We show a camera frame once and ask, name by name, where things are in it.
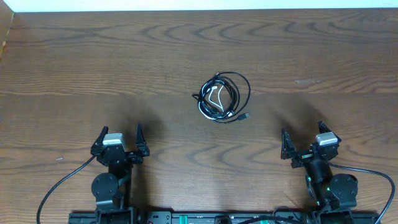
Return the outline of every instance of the green terminal block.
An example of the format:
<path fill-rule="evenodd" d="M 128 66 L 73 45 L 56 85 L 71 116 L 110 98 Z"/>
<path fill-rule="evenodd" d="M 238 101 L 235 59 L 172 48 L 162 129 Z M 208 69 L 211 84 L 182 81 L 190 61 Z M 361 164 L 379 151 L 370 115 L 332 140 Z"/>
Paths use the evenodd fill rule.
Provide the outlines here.
<path fill-rule="evenodd" d="M 188 217 L 186 215 L 180 215 L 180 224 L 188 224 Z"/>

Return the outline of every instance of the white wall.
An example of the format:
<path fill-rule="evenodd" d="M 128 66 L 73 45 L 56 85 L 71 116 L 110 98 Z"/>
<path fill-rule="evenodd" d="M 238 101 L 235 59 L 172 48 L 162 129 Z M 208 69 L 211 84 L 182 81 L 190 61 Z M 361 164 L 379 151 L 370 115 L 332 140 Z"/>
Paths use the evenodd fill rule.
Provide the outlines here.
<path fill-rule="evenodd" d="M 4 0 L 14 12 L 398 7 L 398 0 Z"/>

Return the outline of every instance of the white cable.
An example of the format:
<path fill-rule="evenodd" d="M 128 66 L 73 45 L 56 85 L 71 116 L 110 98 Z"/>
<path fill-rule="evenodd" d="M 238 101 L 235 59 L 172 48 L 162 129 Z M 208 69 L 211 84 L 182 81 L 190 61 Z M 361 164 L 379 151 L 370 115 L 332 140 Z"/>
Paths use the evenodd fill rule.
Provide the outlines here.
<path fill-rule="evenodd" d="M 210 98 L 211 98 L 211 94 L 213 94 L 213 90 L 217 89 L 217 86 L 211 87 L 211 92 L 210 92 L 210 94 L 209 94 L 209 102 L 210 102 L 210 103 L 213 103 L 214 105 L 216 105 L 216 106 L 217 106 L 218 108 L 220 108 L 220 109 L 223 111 L 223 113 L 224 113 L 224 108 L 223 108 L 223 105 L 221 104 L 221 100 L 220 100 L 220 93 L 221 93 L 221 90 L 223 89 L 223 87 L 224 87 L 224 86 L 221 86 L 220 90 L 218 91 L 218 102 L 220 103 L 220 105 L 216 104 L 215 102 L 213 102 L 213 101 L 210 99 Z"/>
<path fill-rule="evenodd" d="M 221 110 L 222 110 L 223 113 L 224 113 L 224 108 L 223 108 L 223 105 L 221 104 L 221 100 L 220 100 L 220 93 L 221 93 L 221 90 L 222 90 L 223 88 L 224 88 L 224 86 L 221 86 L 220 90 L 218 90 L 218 102 L 220 103 Z"/>
<path fill-rule="evenodd" d="M 198 103 L 198 107 L 199 107 L 199 111 L 200 111 L 203 115 L 205 115 L 204 112 L 200 109 L 200 102 Z M 207 115 L 205 115 L 205 117 L 206 117 L 207 119 L 216 119 L 216 118 L 211 118 L 211 117 L 209 117 L 209 116 L 207 116 Z"/>

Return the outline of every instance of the black cable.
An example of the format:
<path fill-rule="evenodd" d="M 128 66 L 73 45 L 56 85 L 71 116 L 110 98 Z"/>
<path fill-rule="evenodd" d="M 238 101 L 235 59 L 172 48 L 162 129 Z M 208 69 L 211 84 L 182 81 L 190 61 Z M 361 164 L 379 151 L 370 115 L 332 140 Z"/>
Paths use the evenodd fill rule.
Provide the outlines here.
<path fill-rule="evenodd" d="M 277 213 L 278 210 L 281 209 L 281 208 L 287 208 L 287 209 L 289 209 L 290 212 L 293 213 L 294 217 L 295 217 L 297 220 L 300 220 L 299 217 L 296 215 L 296 213 L 294 213 L 293 210 L 292 210 L 291 208 L 289 208 L 288 206 L 285 206 L 285 205 L 277 207 L 277 208 L 274 210 L 274 212 L 272 212 L 272 216 L 275 216 L 275 217 L 276 217 L 276 213 Z"/>
<path fill-rule="evenodd" d="M 396 192 L 396 185 L 394 184 L 394 181 L 391 179 L 391 177 L 389 177 L 387 174 L 383 174 L 382 172 L 378 172 L 378 171 L 359 169 L 359 168 L 347 167 L 347 166 L 342 166 L 342 165 L 336 165 L 336 164 L 332 164 L 330 162 L 329 162 L 329 166 L 340 168 L 340 169 L 346 169 L 346 170 L 352 170 L 352 171 L 358 171 L 358 172 L 365 172 L 365 173 L 368 173 L 368 174 L 380 175 L 380 176 L 386 178 L 390 182 L 390 184 L 391 184 L 390 197 L 388 198 L 386 206 L 384 206 L 384 208 L 381 211 L 379 217 L 374 222 L 374 224 L 379 223 L 381 221 L 381 218 L 383 217 L 383 215 L 386 213 L 387 209 L 390 207 L 390 204 L 392 203 L 392 199 L 394 198 L 394 194 Z"/>
<path fill-rule="evenodd" d="M 244 105 L 239 110 L 237 110 L 239 107 L 239 103 L 241 101 L 241 95 L 240 95 L 239 89 L 236 86 L 235 82 L 232 81 L 232 79 L 225 77 L 225 76 L 221 76 L 222 74 L 239 75 L 248 84 L 248 87 L 249 87 L 248 97 L 246 98 Z M 209 94 L 209 92 L 212 90 L 212 88 L 215 85 L 223 86 L 226 89 L 226 91 L 228 92 L 229 97 L 231 98 L 231 100 L 229 102 L 229 106 L 224 111 L 219 111 L 214 105 L 210 104 L 210 102 L 208 102 L 205 99 L 206 95 Z M 250 92 L 251 92 L 251 89 L 250 89 L 249 81 L 242 74 L 240 74 L 238 72 L 218 72 L 213 78 L 209 79 L 205 84 L 202 85 L 199 94 L 194 94 L 194 95 L 192 95 L 192 97 L 194 97 L 194 99 L 196 99 L 198 101 L 199 110 L 208 119 L 211 119 L 212 121 L 214 121 L 215 123 L 218 123 L 218 124 L 229 124 L 234 121 L 240 121 L 240 120 L 243 120 L 243 119 L 246 119 L 249 117 L 249 113 L 243 113 L 243 114 L 239 115 L 238 117 L 234 118 L 247 105 L 249 98 L 250 98 Z"/>
<path fill-rule="evenodd" d="M 62 182 L 64 182 L 65 180 L 67 180 L 69 177 L 75 175 L 77 172 L 81 171 L 85 166 L 87 166 L 93 159 L 95 158 L 95 156 L 91 157 L 89 160 L 87 160 L 87 162 L 85 162 L 83 165 L 81 165 L 81 167 L 77 168 L 75 171 L 71 172 L 70 174 L 66 175 L 64 178 L 62 178 L 60 181 L 58 181 L 58 183 L 56 183 L 50 190 L 49 192 L 47 192 L 47 194 L 44 196 L 42 203 L 40 203 L 39 209 L 37 210 L 37 215 L 36 215 L 36 222 L 37 224 L 40 224 L 40 213 L 42 212 L 42 208 L 44 206 L 45 201 L 47 200 L 47 198 L 50 196 L 50 194 L 60 185 L 62 184 Z"/>
<path fill-rule="evenodd" d="M 251 218 L 249 220 L 240 222 L 238 224 L 250 224 L 258 221 L 269 221 L 269 220 L 274 220 L 274 221 L 281 221 L 281 222 L 286 222 L 286 223 L 292 223 L 292 224 L 303 224 L 302 222 L 291 220 L 289 218 L 283 218 L 283 217 L 274 217 L 274 216 L 267 216 L 267 215 L 262 215 L 257 218 Z"/>

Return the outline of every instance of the wood grain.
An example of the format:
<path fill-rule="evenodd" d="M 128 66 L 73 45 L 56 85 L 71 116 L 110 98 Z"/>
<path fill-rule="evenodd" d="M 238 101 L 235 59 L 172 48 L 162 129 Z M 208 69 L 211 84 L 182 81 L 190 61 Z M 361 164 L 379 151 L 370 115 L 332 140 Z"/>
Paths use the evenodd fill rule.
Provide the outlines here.
<path fill-rule="evenodd" d="M 0 60 L 2 50 L 6 45 L 6 39 L 13 17 L 14 12 L 7 6 L 7 4 L 3 0 L 0 0 Z"/>
<path fill-rule="evenodd" d="M 18 14 L 0 63 L 0 222 L 35 223 L 104 125 L 133 149 L 143 124 L 151 156 L 131 198 L 142 207 L 314 205 L 304 170 L 279 158 L 280 129 L 308 147 L 318 119 L 343 139 L 335 163 L 398 180 L 397 30 L 397 9 Z M 249 119 L 222 126 L 197 110 L 190 95 L 221 70 L 249 79 Z M 102 172 L 93 162 L 63 183 L 42 223 L 93 210 Z M 380 212 L 388 181 L 352 174 L 357 209 Z M 383 223 L 396 222 L 394 201 Z"/>

